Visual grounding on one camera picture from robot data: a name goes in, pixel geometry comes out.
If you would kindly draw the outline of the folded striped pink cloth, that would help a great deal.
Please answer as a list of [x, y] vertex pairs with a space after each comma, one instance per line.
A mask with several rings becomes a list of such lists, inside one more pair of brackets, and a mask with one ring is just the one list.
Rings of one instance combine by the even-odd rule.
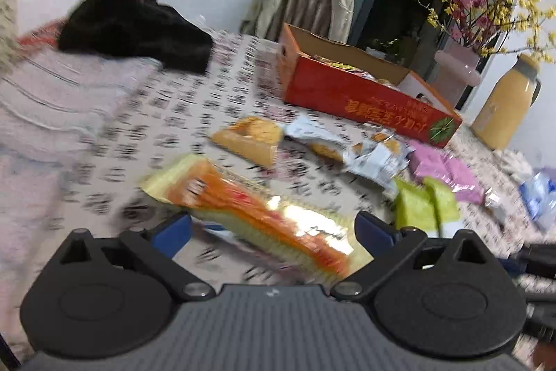
[[53, 26], [1, 76], [1, 269], [25, 263], [70, 171], [129, 97], [161, 68], [149, 57], [56, 49]]

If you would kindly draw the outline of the wooden chair with jacket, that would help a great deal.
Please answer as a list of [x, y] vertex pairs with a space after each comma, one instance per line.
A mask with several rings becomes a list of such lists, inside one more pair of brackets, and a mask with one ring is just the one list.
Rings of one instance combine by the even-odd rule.
[[270, 21], [265, 39], [278, 41], [283, 24], [291, 24], [327, 38], [331, 18], [332, 0], [282, 0]]

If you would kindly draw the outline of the pink snack packet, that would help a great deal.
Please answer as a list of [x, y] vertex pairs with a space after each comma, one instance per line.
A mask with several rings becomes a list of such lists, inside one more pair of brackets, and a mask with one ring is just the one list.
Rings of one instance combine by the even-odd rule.
[[442, 179], [451, 188], [457, 201], [482, 204], [484, 189], [469, 166], [451, 155], [445, 155], [442, 161], [445, 167]]
[[446, 153], [417, 140], [410, 140], [409, 147], [412, 149], [409, 153], [409, 169], [417, 182], [432, 177], [447, 185], [452, 183]]

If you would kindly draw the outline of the green white snack packet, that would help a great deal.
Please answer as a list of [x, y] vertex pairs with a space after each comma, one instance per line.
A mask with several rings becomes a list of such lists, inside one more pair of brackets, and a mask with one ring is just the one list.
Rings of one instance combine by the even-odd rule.
[[398, 230], [414, 227], [428, 237], [451, 238], [465, 227], [455, 195], [445, 183], [432, 177], [426, 177], [423, 185], [399, 178], [395, 183], [394, 225]]

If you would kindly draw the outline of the golden triangle snack packet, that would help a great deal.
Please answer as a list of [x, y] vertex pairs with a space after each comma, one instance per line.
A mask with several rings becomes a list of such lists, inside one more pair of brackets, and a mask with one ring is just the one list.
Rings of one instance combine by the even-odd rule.
[[210, 138], [230, 153], [263, 169], [273, 169], [283, 134], [279, 123], [250, 116], [218, 130]]

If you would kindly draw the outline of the blue white plastic bag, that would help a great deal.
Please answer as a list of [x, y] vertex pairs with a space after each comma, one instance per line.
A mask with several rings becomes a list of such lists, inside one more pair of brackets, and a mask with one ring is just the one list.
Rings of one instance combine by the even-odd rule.
[[547, 233], [555, 226], [555, 181], [547, 173], [538, 172], [518, 190], [533, 224]]

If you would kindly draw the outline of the pink glass vase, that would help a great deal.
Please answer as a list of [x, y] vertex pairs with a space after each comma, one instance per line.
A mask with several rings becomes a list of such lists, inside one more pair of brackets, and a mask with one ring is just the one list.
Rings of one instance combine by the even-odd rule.
[[432, 87], [452, 108], [456, 107], [468, 86], [474, 88], [482, 82], [482, 76], [477, 71], [480, 59], [472, 49], [454, 40], [434, 54], [438, 72]]

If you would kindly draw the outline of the red cardboard box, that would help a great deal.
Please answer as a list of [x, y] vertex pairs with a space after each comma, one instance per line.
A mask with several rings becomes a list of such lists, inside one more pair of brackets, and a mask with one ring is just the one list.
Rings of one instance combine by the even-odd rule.
[[284, 24], [277, 74], [283, 101], [443, 148], [462, 124], [413, 71]]

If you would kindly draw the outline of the black fabric garment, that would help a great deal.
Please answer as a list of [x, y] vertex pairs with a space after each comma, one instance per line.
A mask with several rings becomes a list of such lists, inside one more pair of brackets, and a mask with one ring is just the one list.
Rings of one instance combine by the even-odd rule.
[[58, 37], [64, 52], [149, 57], [164, 67], [206, 73], [213, 39], [170, 6], [138, 0], [84, 0]]

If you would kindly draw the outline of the calligraphy print tablecloth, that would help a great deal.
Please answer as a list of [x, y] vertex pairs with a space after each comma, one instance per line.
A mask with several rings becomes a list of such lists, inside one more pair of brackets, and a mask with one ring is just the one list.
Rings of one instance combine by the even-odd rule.
[[390, 209], [376, 185], [359, 183], [290, 142], [267, 172], [213, 145], [211, 135], [248, 115], [287, 122], [297, 109], [257, 85], [275, 46], [266, 40], [217, 33], [206, 74], [157, 71], [149, 76], [76, 161], [50, 217], [22, 266], [1, 269], [1, 332], [19, 357], [30, 348], [19, 321], [25, 290], [66, 234], [86, 228], [109, 236], [135, 225], [149, 227], [173, 214], [152, 201], [139, 182], [183, 153], [201, 153], [261, 185], [345, 217], [368, 210], [382, 219]]

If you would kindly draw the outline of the silver small snack packet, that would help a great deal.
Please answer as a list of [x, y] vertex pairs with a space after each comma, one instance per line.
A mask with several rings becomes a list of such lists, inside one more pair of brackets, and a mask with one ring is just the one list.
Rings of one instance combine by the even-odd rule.
[[345, 163], [353, 158], [353, 151], [348, 141], [333, 134], [306, 115], [299, 114], [286, 124], [284, 134], [312, 152], [337, 162]]

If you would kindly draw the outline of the white gloves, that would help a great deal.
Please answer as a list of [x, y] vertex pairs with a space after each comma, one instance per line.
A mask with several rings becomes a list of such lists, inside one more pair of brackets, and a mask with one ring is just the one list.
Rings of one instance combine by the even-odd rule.
[[533, 176], [533, 168], [523, 153], [511, 150], [494, 150], [493, 156], [515, 183], [521, 185]]

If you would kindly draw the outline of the orange green long snack packet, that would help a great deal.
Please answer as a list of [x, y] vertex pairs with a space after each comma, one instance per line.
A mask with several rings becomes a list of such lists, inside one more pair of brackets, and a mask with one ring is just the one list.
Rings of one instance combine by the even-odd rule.
[[274, 193], [200, 154], [178, 158], [145, 177], [139, 188], [156, 201], [220, 224], [258, 250], [326, 284], [372, 261], [356, 240], [352, 219]]

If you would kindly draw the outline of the white silver snack packet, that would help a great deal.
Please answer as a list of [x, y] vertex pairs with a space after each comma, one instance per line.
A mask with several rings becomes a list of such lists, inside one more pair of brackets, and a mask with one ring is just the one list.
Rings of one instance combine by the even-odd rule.
[[395, 133], [382, 129], [348, 146], [342, 159], [347, 173], [381, 186], [384, 193], [394, 197], [398, 192], [396, 179], [408, 168], [409, 154], [414, 150]]

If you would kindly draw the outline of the beige jacket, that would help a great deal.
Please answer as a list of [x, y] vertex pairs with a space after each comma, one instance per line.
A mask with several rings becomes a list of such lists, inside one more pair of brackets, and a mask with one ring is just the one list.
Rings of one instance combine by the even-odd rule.
[[[266, 36], [273, 15], [284, 0], [252, 0], [241, 21], [240, 32], [259, 38]], [[328, 39], [346, 43], [351, 31], [355, 0], [331, 0], [331, 26]]]

